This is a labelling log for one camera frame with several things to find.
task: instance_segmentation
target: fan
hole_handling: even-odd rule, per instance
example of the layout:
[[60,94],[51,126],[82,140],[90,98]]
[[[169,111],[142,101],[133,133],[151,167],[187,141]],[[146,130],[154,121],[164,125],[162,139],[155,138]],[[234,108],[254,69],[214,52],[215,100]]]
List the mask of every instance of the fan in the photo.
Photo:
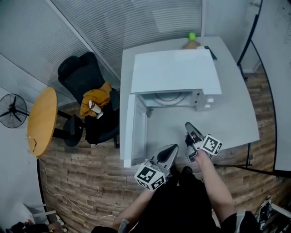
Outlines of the fan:
[[8,128],[17,128],[23,124],[27,106],[19,95],[8,94],[0,100],[0,122]]

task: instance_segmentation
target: black chair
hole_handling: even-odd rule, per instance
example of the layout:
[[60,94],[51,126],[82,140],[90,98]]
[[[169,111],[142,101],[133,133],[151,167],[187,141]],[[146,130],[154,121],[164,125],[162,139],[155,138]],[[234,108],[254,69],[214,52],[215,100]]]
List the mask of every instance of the black chair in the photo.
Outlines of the black chair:
[[[58,69],[58,75],[59,82],[68,89],[80,105],[87,91],[99,89],[105,83],[96,56],[92,52],[65,59]],[[101,118],[85,117],[85,139],[89,144],[98,144],[114,138],[114,145],[119,148],[117,135],[120,97],[117,90],[112,89],[110,98],[110,103],[102,108],[104,115]]]

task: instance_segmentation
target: white marker cube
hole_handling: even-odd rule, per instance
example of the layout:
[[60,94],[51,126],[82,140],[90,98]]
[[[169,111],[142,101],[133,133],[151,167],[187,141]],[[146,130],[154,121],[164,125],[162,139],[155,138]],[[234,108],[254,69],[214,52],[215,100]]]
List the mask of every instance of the white marker cube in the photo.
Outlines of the white marker cube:
[[142,187],[154,191],[166,182],[165,175],[145,164],[141,164],[135,174],[135,179]]
[[200,147],[200,149],[206,151],[211,155],[217,155],[218,152],[220,151],[221,146],[222,146],[221,141],[217,140],[216,138],[208,134],[204,138],[203,144]]

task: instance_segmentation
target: mustard yellow cloth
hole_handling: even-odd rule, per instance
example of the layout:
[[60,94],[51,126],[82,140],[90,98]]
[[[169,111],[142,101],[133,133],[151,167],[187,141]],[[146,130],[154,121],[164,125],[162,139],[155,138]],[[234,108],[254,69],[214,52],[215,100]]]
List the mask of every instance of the mustard yellow cloth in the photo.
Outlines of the mustard yellow cloth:
[[96,112],[92,111],[89,108],[89,101],[92,100],[95,104],[99,106],[99,108],[103,108],[104,105],[110,102],[110,91],[112,90],[109,82],[105,82],[101,88],[93,89],[87,91],[83,95],[83,100],[81,104],[80,115],[81,117],[86,116],[97,116]]

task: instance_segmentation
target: shirt sleeve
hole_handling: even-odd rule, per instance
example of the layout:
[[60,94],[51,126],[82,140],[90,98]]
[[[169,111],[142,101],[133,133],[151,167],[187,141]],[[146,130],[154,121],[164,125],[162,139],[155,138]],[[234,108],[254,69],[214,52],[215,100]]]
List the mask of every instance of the shirt sleeve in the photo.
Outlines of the shirt sleeve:
[[94,227],[91,233],[117,233],[117,231],[108,227]]
[[224,233],[260,233],[259,224],[255,216],[247,211],[244,213],[235,213],[229,216],[221,224],[222,232]]

